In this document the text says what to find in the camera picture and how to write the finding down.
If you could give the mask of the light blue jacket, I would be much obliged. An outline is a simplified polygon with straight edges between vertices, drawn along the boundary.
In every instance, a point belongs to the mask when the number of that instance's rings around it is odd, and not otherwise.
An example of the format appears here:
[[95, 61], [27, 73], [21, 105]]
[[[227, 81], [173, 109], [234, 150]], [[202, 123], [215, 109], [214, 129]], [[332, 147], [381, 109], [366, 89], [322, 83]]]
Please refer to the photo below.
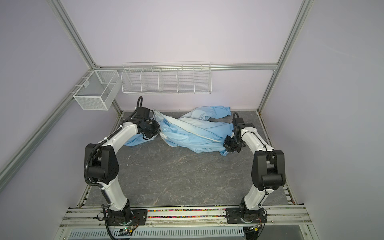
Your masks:
[[227, 136], [231, 136], [234, 127], [230, 123], [210, 122], [209, 119], [221, 119], [231, 115], [231, 109], [223, 106], [198, 107], [177, 118], [154, 111], [155, 120], [160, 125], [160, 136], [170, 147], [183, 147], [195, 153], [219, 152], [226, 156], [224, 147]]

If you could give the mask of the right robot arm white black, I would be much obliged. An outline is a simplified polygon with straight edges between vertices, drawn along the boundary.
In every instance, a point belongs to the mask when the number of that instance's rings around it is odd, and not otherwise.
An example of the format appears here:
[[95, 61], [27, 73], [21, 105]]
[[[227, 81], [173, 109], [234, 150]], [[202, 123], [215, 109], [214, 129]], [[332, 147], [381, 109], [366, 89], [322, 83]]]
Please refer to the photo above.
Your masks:
[[253, 153], [252, 186], [240, 203], [240, 219], [245, 223], [265, 222], [263, 204], [271, 193], [286, 183], [285, 155], [270, 146], [252, 124], [237, 124], [224, 147], [229, 152], [240, 152], [248, 147]]

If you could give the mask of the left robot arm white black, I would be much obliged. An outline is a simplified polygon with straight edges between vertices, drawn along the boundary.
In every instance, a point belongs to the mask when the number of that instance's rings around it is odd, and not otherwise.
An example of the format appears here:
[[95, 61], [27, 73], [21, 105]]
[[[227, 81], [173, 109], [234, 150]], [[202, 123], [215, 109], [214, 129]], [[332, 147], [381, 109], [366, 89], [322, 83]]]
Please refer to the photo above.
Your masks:
[[107, 204], [103, 205], [108, 221], [127, 225], [133, 219], [131, 204], [118, 180], [117, 152], [137, 134], [146, 140], [161, 132], [156, 120], [133, 118], [122, 123], [111, 135], [85, 148], [84, 179], [87, 185], [97, 187]]

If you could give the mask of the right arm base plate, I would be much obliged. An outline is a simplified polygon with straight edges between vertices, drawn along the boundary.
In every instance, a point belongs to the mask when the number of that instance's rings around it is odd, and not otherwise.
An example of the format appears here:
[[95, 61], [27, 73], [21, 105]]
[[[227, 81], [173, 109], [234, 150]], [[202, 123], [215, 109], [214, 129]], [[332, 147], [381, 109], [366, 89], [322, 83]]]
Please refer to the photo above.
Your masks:
[[264, 224], [267, 222], [267, 214], [263, 209], [226, 208], [224, 216], [228, 224]]

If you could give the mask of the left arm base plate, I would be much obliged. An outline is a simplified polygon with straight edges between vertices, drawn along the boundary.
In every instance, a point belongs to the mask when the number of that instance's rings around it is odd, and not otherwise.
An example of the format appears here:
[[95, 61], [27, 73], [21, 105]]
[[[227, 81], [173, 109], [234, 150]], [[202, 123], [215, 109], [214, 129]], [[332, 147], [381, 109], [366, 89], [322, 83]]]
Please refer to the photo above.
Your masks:
[[109, 226], [143, 226], [146, 223], [148, 211], [146, 209], [125, 211], [107, 209], [106, 214]]

